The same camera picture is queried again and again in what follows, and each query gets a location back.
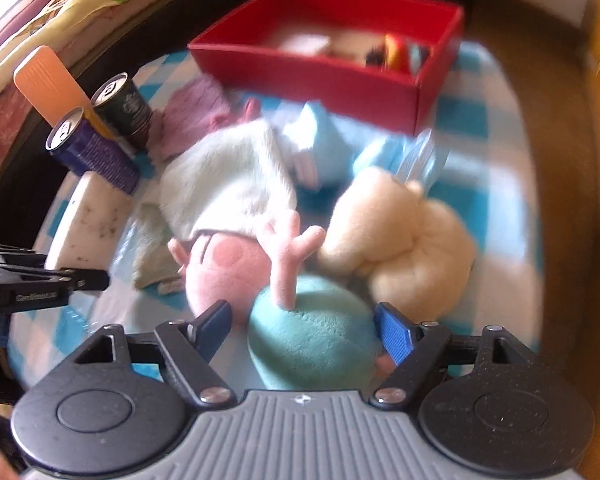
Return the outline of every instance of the red tray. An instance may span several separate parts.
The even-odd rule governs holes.
[[[305,102],[407,134],[418,132],[458,53],[464,13],[438,0],[250,0],[192,40],[204,72],[233,88]],[[420,71],[366,68],[264,46],[289,22],[392,33],[428,46]]]

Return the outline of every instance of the checkered tablecloth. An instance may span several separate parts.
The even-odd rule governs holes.
[[[177,52],[142,67],[134,81],[152,108],[163,108],[171,93],[197,73],[190,55]],[[263,98],[262,104],[264,116],[274,123],[301,108],[301,104],[276,98]],[[334,122],[360,143],[378,134],[377,128],[351,119],[334,118]],[[450,150],[430,196],[456,209],[480,248],[464,297],[445,322],[463,334],[500,324],[537,348],[542,257],[534,167],[516,97],[483,47],[461,45],[430,125],[436,143]],[[156,181],[148,160],[140,156],[137,162],[143,174],[137,193],[141,201],[155,193]],[[36,250],[48,250],[76,184],[76,177],[69,174],[49,210]],[[119,322],[128,332],[148,332],[165,320],[192,317],[183,294],[159,296],[155,286],[142,291],[133,288],[134,239],[132,217],[110,268],[111,285],[99,298],[77,293],[68,306],[13,316],[8,351],[11,366],[24,385],[39,381],[104,324]],[[239,376],[242,368],[232,367],[226,352],[228,362],[218,371]],[[244,353],[244,347],[234,348],[235,352]],[[155,373],[150,366],[142,366],[140,372]]]

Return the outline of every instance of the yellow plush toy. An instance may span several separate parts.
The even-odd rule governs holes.
[[[439,319],[460,299],[476,247],[444,203],[423,198],[417,182],[366,168],[333,210],[322,268],[368,277],[374,301],[387,301],[413,322]]]

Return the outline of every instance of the can lid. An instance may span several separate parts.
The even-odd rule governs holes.
[[[65,115],[46,138],[45,147],[47,150],[52,152],[60,148],[71,137],[71,134],[75,131],[76,126],[80,124],[83,116],[84,109],[81,106],[74,108]]]
[[[93,106],[101,105],[116,95],[129,78],[126,72],[120,73],[102,85],[91,98]]]

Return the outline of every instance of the metal screw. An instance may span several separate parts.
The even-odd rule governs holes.
[[[207,404],[222,404],[231,399],[232,392],[224,386],[212,386],[200,392],[200,400]]]
[[[407,393],[401,388],[380,388],[374,397],[380,404],[400,404],[407,398]]]

